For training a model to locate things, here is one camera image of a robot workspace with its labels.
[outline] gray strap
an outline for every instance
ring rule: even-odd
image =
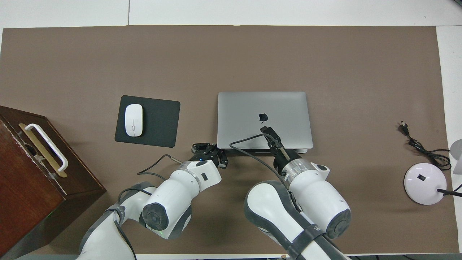
[[[301,256],[303,250],[317,237],[324,234],[325,232],[318,227],[316,224],[312,224],[305,228],[292,242],[292,244],[286,249],[289,255],[296,255],[297,260],[304,260]]]
[[[120,218],[120,221],[119,223],[122,223],[123,220],[125,219],[125,207],[124,206],[120,206],[120,204],[114,204],[112,206],[110,206],[107,210],[105,210],[104,212],[107,212],[107,211],[116,211],[117,214],[119,214],[119,218]]]

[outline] brown paper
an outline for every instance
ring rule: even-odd
[[[136,172],[165,153],[186,160],[191,144],[216,142],[221,91],[307,93],[314,148],[302,156],[331,169],[328,181],[351,207],[350,228],[334,240],[344,253],[458,252],[453,199],[423,206],[406,195],[405,172],[428,160],[396,130],[404,120],[426,148],[447,148],[434,27],[4,29],[0,86],[0,105],[47,116],[109,193],[37,253],[76,253],[122,189],[159,184]],[[180,101],[176,146],[114,141],[122,95]],[[168,177],[175,168],[166,160],[153,172]],[[285,254],[243,215],[247,191],[273,173],[244,157],[220,172],[222,182],[193,200],[180,238],[127,221],[135,252]]]

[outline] laptop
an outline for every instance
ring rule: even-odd
[[[220,149],[261,134],[272,127],[287,149],[306,153],[313,148],[305,92],[220,92],[218,94],[218,136]],[[268,153],[264,136],[234,145],[253,153]]]

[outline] white handle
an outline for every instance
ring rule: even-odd
[[[24,127],[26,130],[31,130],[32,128],[37,129],[38,133],[45,139],[45,141],[48,143],[48,145],[53,149],[55,154],[61,159],[62,161],[62,166],[58,169],[58,171],[62,172],[64,169],[67,168],[69,163],[67,162],[67,159],[64,157],[64,155],[61,153],[61,151],[56,147],[56,145],[51,141],[50,137],[43,131],[43,129],[37,125],[37,124],[29,124],[28,126]]]

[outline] computer mouse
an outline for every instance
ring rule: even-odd
[[[125,109],[125,132],[132,137],[143,133],[143,107],[140,104],[130,104]]]

